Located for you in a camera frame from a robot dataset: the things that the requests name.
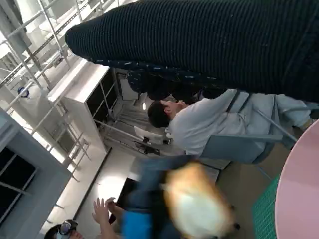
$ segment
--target metal rod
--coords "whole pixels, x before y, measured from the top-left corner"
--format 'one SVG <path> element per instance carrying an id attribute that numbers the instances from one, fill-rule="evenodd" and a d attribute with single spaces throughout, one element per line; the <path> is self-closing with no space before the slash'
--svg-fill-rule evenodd
<path id="1" fill-rule="evenodd" d="M 29 177 L 29 179 L 27 180 L 27 182 L 25 183 L 25 185 L 23 186 L 23 190 L 27 188 L 27 186 L 29 185 L 29 183 L 31 182 L 31 180 L 34 178 L 35 174 L 37 173 L 38 169 L 36 168 L 35 171 L 32 173 L 32 175 Z M 14 207 L 15 203 L 17 202 L 17 200 L 20 198 L 21 194 L 18 194 L 15 199 L 11 202 L 10 206 L 7 208 L 6 212 L 1 216 L 0 218 L 0 224 L 2 223 L 2 221 L 6 218 L 6 216 L 8 215 L 9 212 L 11 212 L 12 208 Z"/>
<path id="2" fill-rule="evenodd" d="M 36 76 L 36 78 L 39 78 L 41 76 L 41 73 L 46 71 L 54 62 L 56 61 L 55 57 L 42 69 L 42 71 Z M 34 81 L 29 82 L 26 87 L 20 92 L 20 94 L 18 94 L 13 101 L 10 102 L 9 106 L 6 107 L 4 110 L 8 111 L 12 105 L 17 102 L 21 96 L 33 85 Z"/>
<path id="3" fill-rule="evenodd" d="M 80 182 L 78 179 L 76 179 L 76 177 L 74 177 L 73 174 L 71 174 L 71 177 L 72 177 L 77 183 Z"/>
<path id="4" fill-rule="evenodd" d="M 6 43 L 8 45 L 8 47 L 10 48 L 10 50 L 14 53 L 14 55 L 19 59 L 19 61 L 21 61 L 22 65 L 26 68 L 26 71 L 30 74 L 31 78 L 34 80 L 34 82 L 39 86 L 39 88 L 41 90 L 43 90 L 42 85 L 40 84 L 40 82 L 38 81 L 38 79 L 35 77 L 35 75 L 33 74 L 33 72 L 30 70 L 30 68 L 28 67 L 28 65 L 24 62 L 22 55 L 19 54 L 18 52 L 16 52 L 16 50 L 14 49 L 14 47 L 11 45 L 10 41 L 8 40 L 8 42 Z"/>
<path id="5" fill-rule="evenodd" d="M 57 208 L 61 208 L 61 209 L 64 209 L 64 207 L 63 207 L 63 206 L 60 206 L 60 205 L 58 205 L 58 204 L 55 204 L 55 207 L 57 207 Z"/>
<path id="6" fill-rule="evenodd" d="M 9 184 L 7 184 L 7 183 L 0 182 L 0 186 L 3 186 L 3 187 L 6 187 L 6 188 L 9 188 L 9 189 L 12 189 L 12 190 L 14 190 L 14 191 L 16 191 L 16 192 L 18 192 L 18 193 L 24 194 L 24 195 L 31 196 L 30 193 L 28 193 L 28 192 L 26 192 L 26 191 L 24 191 L 24 190 L 18 189 L 18 188 L 16 188 L 16 187 L 13 187 L 13 186 L 11 186 L 11 185 L 9 185 Z"/>
<path id="7" fill-rule="evenodd" d="M 111 85 L 110 89 L 108 90 L 108 92 L 105 94 L 105 97 L 107 97 L 109 95 L 109 93 L 111 92 L 111 90 L 113 89 L 115 83 L 113 82 L 113 84 Z"/>
<path id="8" fill-rule="evenodd" d="M 105 103 L 104 100 L 101 101 L 100 105 L 98 106 L 98 108 L 96 109 L 96 111 L 94 112 L 94 114 L 92 115 L 92 117 L 94 118 L 94 116 L 96 115 L 96 113 L 98 112 L 98 110 L 100 109 L 101 105 Z"/>
<path id="9" fill-rule="evenodd" d="M 290 138 L 293 142 L 297 142 L 298 140 L 293 137 L 291 134 L 289 134 L 287 131 L 285 131 L 282 127 L 280 127 L 276 122 L 274 122 L 272 119 L 268 118 L 262 111 L 257 109 L 256 107 L 253 107 L 255 111 L 257 111 L 266 121 L 270 122 L 272 125 L 274 125 L 281 133 L 286 135 L 288 138 Z"/>
<path id="10" fill-rule="evenodd" d="M 52 7 L 56 2 L 58 2 L 60 0 L 53 0 L 51 3 L 49 3 L 44 9 L 48 10 L 50 7 Z M 24 24 L 22 24 L 21 26 L 19 26 L 16 30 L 14 30 L 13 32 L 11 32 L 7 38 L 10 39 L 11 37 L 13 37 L 14 35 L 16 35 L 17 33 L 19 33 L 21 30 L 23 30 L 26 26 L 28 26 L 31 22 L 33 22 L 34 20 L 36 20 L 39 16 L 42 15 L 42 11 L 39 11 L 38 13 L 36 13 L 32 18 L 30 18 L 28 21 L 26 21 Z M 3 40 L 0 45 L 5 44 L 7 42 L 7 39 Z"/>
<path id="11" fill-rule="evenodd" d="M 82 16 L 81 16 L 81 12 L 80 12 L 80 9 L 79 9 L 78 0 L 74 0 L 74 1 L 75 1 L 75 7 L 76 7 L 76 11 L 78 12 L 78 16 L 79 16 L 80 22 L 83 22 Z"/>
<path id="12" fill-rule="evenodd" d="M 6 107 L 4 110 L 5 110 L 5 111 L 10 110 L 10 108 L 12 107 L 12 105 L 13 105 L 15 102 L 17 102 L 17 101 L 21 98 L 21 96 L 33 85 L 33 83 L 34 83 L 34 81 L 29 82 L 29 83 L 26 85 L 26 87 L 14 98 L 13 101 L 10 102 L 9 106 Z"/>
<path id="13" fill-rule="evenodd" d="M 108 137 L 108 136 L 105 136 L 105 138 L 108 139 L 108 140 L 110 140 L 110 141 L 113 141 L 113 142 L 115 142 L 115 143 L 118 143 L 120 146 L 123 146 L 123 147 L 126 147 L 126 148 L 130 149 L 130 150 L 133 150 L 133 151 L 135 151 L 135 152 L 137 152 L 137 153 L 139 153 L 139 154 L 141 154 L 141 155 L 143 155 L 143 156 L 146 155 L 146 154 L 140 152 L 138 149 L 133 148 L 133 147 L 129 146 L 129 145 L 126 144 L 126 143 L 123 143 L 123 142 L 121 142 L 121 141 L 118 141 L 118 140 L 113 139 L 113 138 Z"/>
<path id="14" fill-rule="evenodd" d="M 109 126 L 108 124 L 106 124 L 106 123 L 102 123 L 102 122 L 100 122 L 100 121 L 98 121 L 98 120 L 94 120 L 95 122 L 97 122 L 97 123 L 99 123 L 99 124 L 101 124 L 101 125 L 103 125 L 103 126 L 106 126 L 107 128 L 110 128 L 110 129 L 112 129 L 112 130 L 114 130 L 114 131 L 116 131 L 116 132 L 118 132 L 118 133 L 121 133 L 121 134 L 124 134 L 124 135 L 126 135 L 126 136 L 128 136 L 128 137 L 131 137 L 131 138 L 133 138 L 133 139 L 135 139 L 135 140 L 138 140 L 138 141 L 143 141 L 141 138 L 139 138 L 139 137 L 136 137 L 136 136 L 134 136 L 134 135 L 131 135 L 131 134 L 129 134 L 129 133 L 126 133 L 126 132 L 124 132 L 124 131 L 122 131 L 122 130 L 120 130 L 120 129 L 117 129 L 117 128 L 114 128 L 114 127 L 112 127 L 112 126 Z"/>
<path id="15" fill-rule="evenodd" d="M 259 170 L 259 172 L 261 172 L 266 178 L 268 178 L 269 180 L 272 181 L 272 178 L 258 165 L 255 165 L 255 167 Z"/>
<path id="16" fill-rule="evenodd" d="M 4 166 L 4 168 L 0 171 L 0 176 L 6 171 L 6 169 L 10 166 L 10 164 L 13 162 L 13 160 L 17 157 L 17 154 L 12 156 L 12 158 L 9 160 L 8 163 Z"/>
<path id="17" fill-rule="evenodd" d="M 30 51 L 30 49 L 27 46 L 26 46 L 26 51 L 30 55 L 31 59 L 33 60 L 33 62 L 35 64 L 35 66 L 41 72 L 42 71 L 42 67 L 41 67 L 41 65 L 39 63 L 38 58 L 32 54 L 32 52 Z M 42 76 L 43 76 L 44 80 L 46 81 L 48 87 L 51 87 L 51 82 L 49 81 L 48 77 L 46 76 L 46 74 L 44 72 L 42 72 Z"/>
<path id="18" fill-rule="evenodd" d="M 81 161 L 82 161 L 84 155 L 85 155 L 85 153 L 82 154 L 82 156 L 81 156 L 79 162 L 76 164 L 76 167 L 74 167 L 74 169 L 73 169 L 73 171 L 72 171 L 72 174 L 74 174 L 75 170 L 79 167 L 79 165 L 80 165 L 80 163 L 81 163 Z"/>
<path id="19" fill-rule="evenodd" d="M 99 2 L 100 2 L 100 15 L 103 15 L 103 5 L 102 5 L 102 1 L 101 0 L 99 0 Z"/>
<path id="20" fill-rule="evenodd" d="M 59 135 L 59 137 L 55 140 L 55 143 L 53 145 L 51 145 L 50 149 L 48 150 L 49 153 L 51 153 L 51 151 L 56 147 L 56 145 L 58 144 L 58 141 L 60 140 L 60 138 L 65 134 L 65 132 L 67 131 L 67 127 L 65 127 L 65 129 L 62 131 L 62 133 Z M 71 164 L 75 167 L 76 164 L 73 162 L 72 158 L 69 158 L 69 156 L 67 154 L 62 155 L 65 158 L 68 158 L 69 160 L 71 160 Z"/>
<path id="21" fill-rule="evenodd" d="M 48 15 L 48 13 L 47 13 L 46 10 L 45 10 L 45 7 L 44 7 L 42 1 L 41 1 L 41 0 L 38 0 L 38 3 L 40 4 L 40 7 L 41 7 L 41 9 L 42 9 L 42 11 L 43 11 L 43 14 L 44 14 L 46 20 L 49 22 L 49 25 L 50 25 L 50 27 L 51 27 L 52 34 L 53 34 L 53 36 L 54 36 L 54 38 L 55 38 L 55 40 L 56 40 L 56 43 L 58 44 L 58 47 L 59 47 L 59 49 L 60 49 L 61 57 L 63 57 L 63 54 L 62 54 L 63 49 L 62 49 L 62 46 L 61 46 L 61 44 L 60 44 L 60 42 L 59 42 L 59 38 L 58 38 L 58 36 L 57 36 L 57 34 L 56 34 L 55 30 L 54 30 L 54 27 L 53 27 L 53 25 L 52 25 L 52 22 L 51 22 L 51 20 L 50 20 L 50 18 L 49 18 L 49 15 Z M 65 62 L 66 62 L 66 64 L 69 66 L 69 68 L 71 68 L 70 62 L 68 61 L 67 57 L 65 57 Z"/>
<path id="22" fill-rule="evenodd" d="M 80 11 L 82 11 L 84 8 L 86 8 L 89 3 L 93 1 L 93 0 L 88 0 L 88 2 L 82 6 L 80 8 Z M 109 0 L 106 3 L 111 4 L 114 0 Z M 77 16 L 77 13 L 73 14 L 57 31 L 56 33 L 59 34 L 75 17 Z M 38 54 L 47 44 L 49 44 L 51 42 L 51 40 L 54 38 L 54 36 L 50 36 L 41 46 L 39 46 L 34 52 L 33 54 L 36 55 Z M 25 62 L 29 62 L 31 60 L 31 57 L 28 57 Z M 0 82 L 0 88 L 5 85 L 8 81 L 10 81 L 17 73 L 20 69 L 22 69 L 23 64 L 20 63 L 9 75 L 7 75 L 1 82 Z"/>
<path id="23" fill-rule="evenodd" d="M 80 140 L 76 137 L 76 135 L 72 132 L 72 130 L 71 130 L 71 128 L 70 127 L 68 127 L 69 129 L 70 129 L 70 133 L 71 133 L 71 135 L 75 138 L 75 140 L 76 140 L 76 142 L 80 145 L 80 147 L 82 148 L 82 150 L 84 151 L 84 153 L 85 153 L 85 155 L 88 157 L 88 159 L 90 160 L 90 161 L 92 161 L 92 159 L 90 158 L 90 156 L 87 154 L 87 152 L 85 151 L 85 149 L 84 149 L 84 147 L 83 147 L 83 145 L 80 143 Z"/>

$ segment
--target metal frame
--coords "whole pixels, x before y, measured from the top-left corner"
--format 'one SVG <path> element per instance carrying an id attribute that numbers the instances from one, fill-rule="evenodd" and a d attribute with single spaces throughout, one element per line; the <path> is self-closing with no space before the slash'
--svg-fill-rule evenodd
<path id="1" fill-rule="evenodd" d="M 77 0 L 74 0 L 74 6 L 76 8 L 76 13 L 71 15 L 69 17 L 69 19 L 61 26 L 59 27 L 58 29 L 54 29 L 53 27 L 53 24 L 49 18 L 49 15 L 48 15 L 48 10 L 54 5 L 56 4 L 58 1 L 60 0 L 54 0 L 52 1 L 50 4 L 48 4 L 47 6 L 44 6 L 42 0 L 37 0 L 40 7 L 41 7 L 41 11 L 39 11 L 37 14 L 35 14 L 30 20 L 28 20 L 27 22 L 25 22 L 24 24 L 22 24 L 20 27 L 18 27 L 16 30 L 14 30 L 12 33 L 6 35 L 2 32 L 2 34 L 4 35 L 4 41 L 2 41 L 0 43 L 0 45 L 2 44 L 7 44 L 8 47 L 10 48 L 10 50 L 12 51 L 12 53 L 15 55 L 15 57 L 21 62 L 13 71 L 10 71 L 10 74 L 8 76 L 5 77 L 5 79 L 3 79 L 1 82 L 0 82 L 0 88 L 3 87 L 7 82 L 9 82 L 10 80 L 12 80 L 16 74 L 24 67 L 27 71 L 27 73 L 31 76 L 31 79 L 27 82 L 27 84 L 25 85 L 25 88 L 14 98 L 14 100 L 12 100 L 11 102 L 8 102 L 9 103 L 9 106 L 6 107 L 4 110 L 6 112 L 8 112 L 12 106 L 14 105 L 14 103 L 16 103 L 20 98 L 21 96 L 23 96 L 23 94 L 34 84 L 36 84 L 41 90 L 44 89 L 44 87 L 50 87 L 50 81 L 48 80 L 46 74 L 45 74 L 45 71 L 50 68 L 55 62 L 57 59 L 59 59 L 60 57 L 65 59 L 68 67 L 70 68 L 71 65 L 67 59 L 67 56 L 65 56 L 63 54 L 63 49 L 65 47 L 65 45 L 61 45 L 61 43 L 59 42 L 59 38 L 58 38 L 58 34 L 75 18 L 75 17 L 79 17 L 80 19 L 80 22 L 84 21 L 85 19 L 82 18 L 81 16 L 81 11 L 84 10 L 84 8 L 86 8 L 89 3 L 92 1 L 92 0 L 87 0 L 86 3 L 84 3 L 81 7 L 79 6 Z M 101 0 L 99 0 L 99 2 L 91 9 L 91 12 L 88 14 L 88 16 L 86 17 L 86 19 L 90 18 L 92 16 L 92 14 L 95 12 L 95 10 L 97 8 L 102 8 L 103 7 L 103 4 L 101 2 Z M 28 26 L 30 23 L 32 23 L 34 20 L 36 20 L 39 16 L 41 15 L 44 15 L 46 20 L 48 21 L 49 25 L 50 25 L 50 28 L 51 28 L 51 33 L 52 35 L 39 47 L 37 48 L 34 52 L 31 52 L 29 49 L 26 49 L 27 52 L 29 53 L 29 57 L 27 57 L 25 60 L 23 59 L 23 56 L 21 54 L 19 54 L 14 46 L 12 45 L 11 41 L 10 41 L 10 38 L 15 36 L 16 34 L 19 34 L 21 31 L 23 31 L 23 29 Z M 49 61 L 49 63 L 43 68 L 41 69 L 41 66 L 39 64 L 37 64 L 37 61 L 36 61 L 36 55 L 47 45 L 49 44 L 53 39 L 55 39 L 56 43 L 57 43 L 57 46 L 59 48 L 59 50 L 53 54 L 53 57 L 52 59 Z M 30 60 L 33 60 L 34 61 L 34 64 L 35 66 L 37 67 L 38 69 L 38 72 L 37 73 L 33 73 L 31 71 L 31 69 L 28 67 L 28 62 L 30 62 Z M 41 83 L 39 82 L 39 78 L 43 76 L 43 78 L 45 79 L 46 83 L 47 83 L 47 86 L 43 86 L 41 85 Z M 45 116 L 42 118 L 42 120 L 36 125 L 35 128 L 32 129 L 31 131 L 31 135 L 34 135 L 38 130 L 39 128 L 42 126 L 43 122 L 48 118 L 48 116 L 50 115 L 50 113 L 55 109 L 57 108 L 58 111 L 60 112 L 61 114 L 61 119 L 66 123 L 66 127 L 63 129 L 63 133 L 65 133 L 66 131 L 68 131 L 72 138 L 75 140 L 75 145 L 78 145 L 79 146 L 79 152 L 80 151 L 83 151 L 83 155 L 82 157 L 80 158 L 80 160 L 78 161 L 78 163 L 75 163 L 74 162 L 74 158 L 76 156 L 78 156 L 78 153 L 77 154 L 73 154 L 72 157 L 69 157 L 69 155 L 67 155 L 66 153 L 64 155 L 62 155 L 64 158 L 65 158 L 65 163 L 63 165 L 65 165 L 66 167 L 68 167 L 70 164 L 74 167 L 74 170 L 72 172 L 72 178 L 74 180 L 76 180 L 77 182 L 79 182 L 79 180 L 77 180 L 75 177 L 74 177 L 74 172 L 78 169 L 78 166 L 80 164 L 80 162 L 82 161 L 83 157 L 84 156 L 87 156 L 87 158 L 89 160 L 92 161 L 92 159 L 89 157 L 88 153 L 87 153 L 87 150 L 89 148 L 89 144 L 82 144 L 80 142 L 80 139 L 83 135 L 83 132 L 80 133 L 79 136 L 75 135 L 75 133 L 72 131 L 72 128 L 71 128 L 71 125 L 67 122 L 67 119 L 65 116 L 65 114 L 67 114 L 67 109 L 66 107 L 64 106 L 64 104 L 61 102 L 61 99 L 63 98 L 64 95 L 61 95 L 54 103 L 50 103 L 49 101 L 49 104 L 51 105 L 51 108 L 48 110 L 48 112 L 45 114 Z M 64 113 L 62 114 L 61 111 L 59 110 L 59 106 L 62 106 L 63 110 L 64 110 Z M 48 150 L 48 152 L 51 152 L 56 146 L 57 146 L 57 142 L 59 141 L 59 139 L 62 137 L 63 134 L 59 135 L 59 137 L 57 137 L 57 139 L 55 139 L 55 143 L 54 144 L 50 144 L 51 146 L 50 147 L 47 147 L 46 150 Z M 14 155 L 12 157 L 12 159 L 8 162 L 8 164 L 5 166 L 5 168 L 0 172 L 0 174 L 2 174 L 5 169 L 13 162 L 14 158 L 16 157 L 16 155 Z M 30 193 L 24 191 L 24 189 L 17 189 L 11 185 L 7 185 L 5 183 L 2 183 L 0 182 L 0 186 L 4 186 L 4 187 L 8 187 L 8 188 L 11 188 L 12 190 L 15 190 L 15 191 L 18 191 L 20 194 L 25 194 L 25 195 L 30 195 Z"/>

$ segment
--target dark knit fabric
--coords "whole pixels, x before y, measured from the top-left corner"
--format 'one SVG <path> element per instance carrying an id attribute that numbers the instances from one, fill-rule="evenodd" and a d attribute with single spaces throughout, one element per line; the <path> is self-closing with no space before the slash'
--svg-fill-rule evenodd
<path id="1" fill-rule="evenodd" d="M 319 102 L 318 0 L 142 0 L 71 28 L 89 61 Z M 192 82 L 192 75 L 210 77 Z"/>

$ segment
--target pink surface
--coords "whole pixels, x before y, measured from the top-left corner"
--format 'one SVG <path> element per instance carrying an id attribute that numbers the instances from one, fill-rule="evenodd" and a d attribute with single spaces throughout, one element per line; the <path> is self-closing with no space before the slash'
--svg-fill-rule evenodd
<path id="1" fill-rule="evenodd" d="M 288 156 L 277 189 L 275 223 L 278 239 L 319 239 L 319 120 Z"/>

